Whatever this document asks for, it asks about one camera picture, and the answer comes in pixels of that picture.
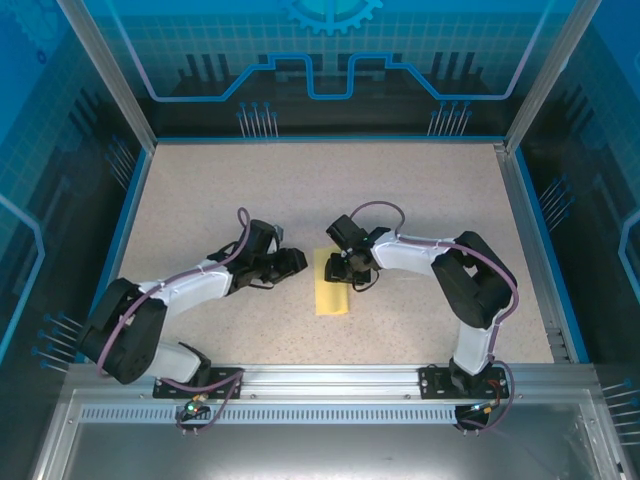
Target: blue edge trim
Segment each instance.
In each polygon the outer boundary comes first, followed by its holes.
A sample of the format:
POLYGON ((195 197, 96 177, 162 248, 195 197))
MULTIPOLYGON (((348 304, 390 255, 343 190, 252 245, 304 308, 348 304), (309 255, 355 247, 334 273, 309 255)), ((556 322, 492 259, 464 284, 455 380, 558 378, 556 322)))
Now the blue edge trim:
POLYGON ((562 308, 567 319, 569 335, 571 336, 571 341, 573 342, 573 346, 576 350, 578 361, 580 363, 589 363, 589 355, 587 354, 587 349, 584 346, 584 340, 582 339, 582 334, 580 333, 578 320, 576 319, 576 314, 573 311, 573 306, 571 305, 571 300, 569 299, 569 292, 567 291, 567 286, 564 283, 564 279, 562 278, 560 265, 558 264, 558 258, 556 257, 555 250, 553 249, 553 244, 551 243, 551 236, 549 235, 549 230, 547 229, 547 225, 544 222, 542 210, 540 209, 540 203, 538 202, 538 197, 533 188, 533 182, 531 181, 531 176, 529 175, 529 170, 527 169, 527 165, 524 161, 524 155, 522 154, 520 147, 518 147, 518 149, 516 150, 516 160, 518 161, 518 167, 520 168, 520 172, 522 173, 522 179, 524 180, 524 186, 527 190, 527 196, 529 197, 529 202, 531 202, 533 215, 536 219, 538 230, 540 231, 542 245, 544 246, 547 258, 549 259, 551 274, 553 275, 553 280, 556 283, 556 288, 560 297, 560 303, 562 304, 562 308))
MULTIPOLYGON (((473 141, 484 141, 484 142, 501 142, 504 140, 504 137, 500 136, 468 136, 468 137, 431 137, 424 135, 416 135, 416 136, 402 136, 402 135, 378 135, 378 136, 347 136, 347 137, 335 137, 335 136, 327 136, 327 137, 280 137, 275 139, 274 141, 281 142, 308 142, 308 141, 325 141, 325 140, 344 140, 344 141, 384 141, 384 140, 403 140, 403 141, 424 141, 424 140, 455 140, 455 141, 464 141, 464 142, 473 142, 473 141)), ((227 137, 198 137, 198 138, 184 138, 184 137, 165 137, 159 138, 160 142, 163 143, 252 143, 255 141, 264 142, 265 139, 239 139, 237 137, 227 138, 227 137)), ((569 292, 567 291, 567 286, 564 283, 564 279, 562 278, 562 273, 560 272, 560 265, 558 264, 558 259, 556 257, 555 251, 553 249, 553 245, 551 243, 551 237, 549 235, 549 231, 547 230, 547 226, 544 222, 542 211, 540 209, 540 204, 538 203, 538 198, 536 196, 535 190, 533 188, 533 182, 531 181, 531 176, 529 175, 529 170, 527 169, 526 163, 524 161, 524 156, 520 148, 516 150, 516 160, 518 162, 518 167, 520 172, 522 173, 522 178, 524 180, 525 189, 527 192, 527 196, 529 197, 529 201, 531 202, 531 207, 533 209, 533 214, 536 220, 536 224, 538 230, 540 231, 540 236, 542 238, 542 244, 549 259, 549 265, 551 266, 551 274, 553 275, 553 279, 556 284, 556 288, 558 290, 558 295, 560 296, 560 302, 562 304, 562 308, 564 309, 564 313, 567 319, 567 325, 569 327, 569 335, 571 336, 571 340, 573 342, 574 348, 576 350, 576 354, 578 356, 578 361, 580 363, 589 363, 589 356, 587 354, 587 349, 584 345, 584 340, 582 339, 582 334, 580 333, 580 327, 578 326, 578 321, 575 316, 575 312, 573 311, 573 306, 571 305, 571 300, 569 299, 569 292)), ((102 275, 100 276, 100 281, 98 282, 98 287, 96 289, 96 294, 93 299, 93 303, 91 305, 91 311, 95 308, 98 301, 102 297, 102 294, 107 288, 107 285, 113 277, 117 274, 117 271, 122 264, 122 259, 124 257, 125 247, 129 240, 129 236, 131 235, 131 229, 133 227, 133 221, 136 216, 136 212, 138 210, 138 204, 140 203, 140 198, 142 197, 142 190, 144 189, 144 184, 147 179, 147 174, 149 173, 149 167, 151 165, 151 156, 148 155, 146 151, 142 151, 140 153, 140 158, 138 159, 136 169, 133 173, 133 177, 131 179, 131 187, 127 192, 127 196, 124 201, 124 205, 122 206, 122 211, 120 213, 120 218, 118 220, 118 224, 116 226, 116 230, 113 234, 113 240, 111 242, 111 246, 109 248, 109 253, 107 254, 107 259, 105 261, 104 269, 102 271, 102 275)), ((84 356, 78 354, 76 356, 77 362, 84 361, 84 356)))
MULTIPOLYGON (((114 277, 118 274, 120 266, 122 265, 122 259, 126 250, 129 236, 131 235, 131 229, 133 228, 133 220, 138 212, 138 205, 140 204, 140 198, 142 197, 142 191, 144 190, 144 184, 147 180, 147 174, 149 173, 149 167, 151 166, 152 156, 142 149, 136 162, 136 168, 133 171, 131 182, 129 183, 129 190, 124 198, 122 210, 120 211, 120 217, 116 229, 113 232, 113 239, 109 246, 109 252, 104 262, 102 274, 100 280, 98 280, 98 286, 96 287, 96 294, 93 297, 91 303, 91 312, 96 308, 96 305, 102 298, 102 294, 107 289, 107 286, 114 277)), ((84 355, 81 353, 76 354, 76 362, 84 362, 84 355)))

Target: metal frame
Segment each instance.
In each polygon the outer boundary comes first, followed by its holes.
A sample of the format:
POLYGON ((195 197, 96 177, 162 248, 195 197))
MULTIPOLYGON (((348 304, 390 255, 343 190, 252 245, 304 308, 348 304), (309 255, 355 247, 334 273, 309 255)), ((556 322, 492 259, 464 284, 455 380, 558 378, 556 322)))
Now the metal frame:
MULTIPOLYGON (((234 406, 313 409, 314 405, 377 405, 380 408, 454 405, 459 401, 420 400, 418 365, 397 366, 256 366, 246 369, 241 398, 234 406)), ((513 367, 518 404, 577 404, 591 442, 595 468, 602 479, 619 479, 613 447, 608 445, 608 417, 602 391, 592 365, 520 364, 513 367)), ((34 479, 63 478, 70 459, 83 408, 127 405, 157 407, 183 402, 150 398, 153 380, 128 386, 99 378, 93 365, 74 365, 67 374, 60 401, 38 460, 34 479)), ((130 423, 167 423, 166 419, 130 423)))
POLYGON ((569 61, 569 57, 591 23, 601 0, 578 0, 555 41, 540 73, 529 90, 524 102, 506 135, 506 151, 513 153, 529 130, 542 108, 549 92, 569 61))
POLYGON ((107 42, 82 0, 57 0, 142 148, 153 154, 156 136, 127 83, 107 42))
POLYGON ((554 360, 562 362, 566 361, 564 358, 568 358, 573 363, 579 363, 584 360, 584 354, 582 354, 584 345, 582 345, 581 338, 577 339, 580 345, 579 354, 571 335, 567 312, 558 293, 558 286, 544 248, 520 166, 515 154, 507 153, 504 145, 496 145, 496 156, 545 329, 551 337, 560 337, 560 341, 551 345, 554 360))
MULTIPOLYGON (((86 7, 81 0, 58 0, 58 3, 138 140, 152 156, 157 140, 86 7)), ((496 145, 500 169, 545 327, 548 332, 559 332, 559 340, 554 341, 552 345, 554 357, 556 360, 566 357, 572 362, 580 360, 580 349, 576 347, 570 334, 570 325, 545 253, 522 172, 515 158, 515 151, 599 4, 600 0, 578 1, 516 115, 507 133, 505 144, 496 145)), ((117 250, 123 248, 124 243, 119 241, 117 250)), ((421 400, 417 376, 417 369, 421 366, 417 365, 248 365, 242 367, 246 369, 242 395, 239 400, 232 402, 233 406, 264 408, 279 405, 282 408, 304 409, 312 408, 314 405, 340 404, 355 407, 385 405, 404 408, 408 405, 451 406, 461 403, 460 401, 421 400)), ((624 455, 621 454, 622 448, 592 365, 519 364, 513 365, 513 370, 517 385, 514 398, 516 404, 579 406, 583 419, 581 427, 584 428, 591 442, 594 468, 597 469, 601 478, 619 479, 617 462, 621 462, 625 472, 633 472, 624 455)), ((45 480, 63 477, 79 424, 83 421, 82 412, 85 407, 92 405, 153 407, 181 403, 150 398, 152 382, 153 380, 147 379, 129 386, 122 386, 113 380, 97 377, 94 366, 71 366, 33 478, 45 480)))

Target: speckled tabletop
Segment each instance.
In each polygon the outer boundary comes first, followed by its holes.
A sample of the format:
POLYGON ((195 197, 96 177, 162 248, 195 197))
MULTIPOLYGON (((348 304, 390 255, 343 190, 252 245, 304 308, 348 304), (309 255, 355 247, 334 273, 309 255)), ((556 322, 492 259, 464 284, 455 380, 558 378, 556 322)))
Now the speckled tabletop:
MULTIPOLYGON (((166 323, 165 340, 187 342, 216 363, 425 364, 447 362, 458 319, 435 279, 384 271, 350 312, 315 315, 313 249, 325 230, 369 200, 407 214, 403 232, 431 238, 478 232, 518 279, 520 307, 496 354, 552 362, 531 278, 491 145, 313 143, 163 145, 156 151, 121 275, 166 278, 237 240, 236 209, 285 229, 284 246, 310 265, 274 290, 243 289, 166 323)), ((396 212, 362 211, 364 228, 393 227, 396 212)))

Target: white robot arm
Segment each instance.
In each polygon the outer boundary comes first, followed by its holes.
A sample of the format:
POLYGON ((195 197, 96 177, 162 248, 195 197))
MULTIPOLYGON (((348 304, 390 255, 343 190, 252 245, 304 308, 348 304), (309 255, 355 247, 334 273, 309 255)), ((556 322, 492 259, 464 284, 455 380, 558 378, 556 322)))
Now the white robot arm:
POLYGON ((164 322, 243 287, 273 288, 304 270, 300 250, 280 248, 282 232, 251 220, 246 240, 230 243, 190 270, 140 284, 115 280, 80 332, 78 350, 123 384, 153 375, 194 388, 207 385, 209 359, 183 343, 161 342, 164 322), (120 326, 131 311, 130 323, 120 326))
POLYGON ((379 275, 380 270, 401 269, 436 277, 461 320, 449 364, 451 381, 461 392, 469 392, 483 380, 491 367, 496 320, 509 306, 512 287, 517 284, 478 234, 426 239, 399 236, 382 227, 368 233, 347 215, 336 220, 327 233, 342 250, 327 262, 327 281, 351 283, 359 291, 359 285, 373 285, 371 271, 379 275), (511 285, 497 270, 507 275, 511 285))

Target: yellow sponge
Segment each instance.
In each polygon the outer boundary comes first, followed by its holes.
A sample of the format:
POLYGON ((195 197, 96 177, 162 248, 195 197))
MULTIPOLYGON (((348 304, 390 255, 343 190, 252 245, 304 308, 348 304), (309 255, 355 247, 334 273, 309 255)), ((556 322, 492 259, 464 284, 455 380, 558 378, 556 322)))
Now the yellow sponge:
POLYGON ((349 286, 346 283, 324 281, 324 267, 337 247, 317 248, 313 251, 316 283, 316 315, 341 315, 349 311, 349 286))

